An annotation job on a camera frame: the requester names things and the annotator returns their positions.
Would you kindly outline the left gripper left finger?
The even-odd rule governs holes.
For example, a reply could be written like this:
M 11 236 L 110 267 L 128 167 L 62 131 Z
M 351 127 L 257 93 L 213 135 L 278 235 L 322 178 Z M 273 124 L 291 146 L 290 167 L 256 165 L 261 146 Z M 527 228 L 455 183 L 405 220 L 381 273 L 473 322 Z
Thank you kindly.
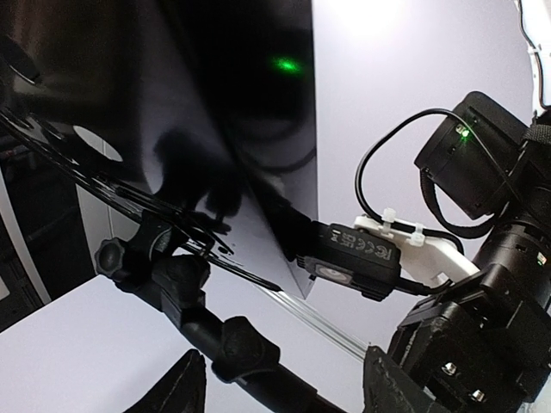
M 205 358 L 190 349 L 125 413 L 203 413 L 206 387 Z

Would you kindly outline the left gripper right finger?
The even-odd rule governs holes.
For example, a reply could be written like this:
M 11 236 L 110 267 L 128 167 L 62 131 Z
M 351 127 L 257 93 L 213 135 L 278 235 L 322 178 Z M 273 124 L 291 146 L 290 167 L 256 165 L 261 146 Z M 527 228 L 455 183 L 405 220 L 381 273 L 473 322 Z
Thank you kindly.
M 434 400 L 381 348 L 368 347 L 363 362 L 364 412 L 432 412 Z

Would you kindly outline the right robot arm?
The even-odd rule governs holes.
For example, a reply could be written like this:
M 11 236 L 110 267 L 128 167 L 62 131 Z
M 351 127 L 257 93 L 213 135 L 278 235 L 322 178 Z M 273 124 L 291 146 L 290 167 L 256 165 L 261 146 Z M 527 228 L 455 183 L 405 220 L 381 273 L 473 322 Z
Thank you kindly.
M 424 200 L 442 190 L 483 238 L 474 275 L 423 299 L 389 355 L 451 412 L 515 412 L 550 376 L 550 148 L 474 91 L 418 154 Z

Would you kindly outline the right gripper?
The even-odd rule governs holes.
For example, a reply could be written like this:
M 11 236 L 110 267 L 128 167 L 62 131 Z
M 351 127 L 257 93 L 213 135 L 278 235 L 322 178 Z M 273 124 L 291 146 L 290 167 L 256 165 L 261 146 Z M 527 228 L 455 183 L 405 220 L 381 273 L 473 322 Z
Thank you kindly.
M 388 354 L 451 412 L 516 412 L 550 376 L 549 299 L 508 270 L 484 270 L 423 299 Z

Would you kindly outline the black music stand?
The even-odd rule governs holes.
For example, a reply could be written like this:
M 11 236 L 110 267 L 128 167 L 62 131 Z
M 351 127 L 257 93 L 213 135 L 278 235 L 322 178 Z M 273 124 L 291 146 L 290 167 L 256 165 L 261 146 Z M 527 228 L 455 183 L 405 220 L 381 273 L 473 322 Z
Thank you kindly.
M 4 1 L 1 126 L 138 223 L 96 268 L 274 412 L 336 406 L 202 290 L 223 268 L 305 297 L 318 220 L 309 1 Z

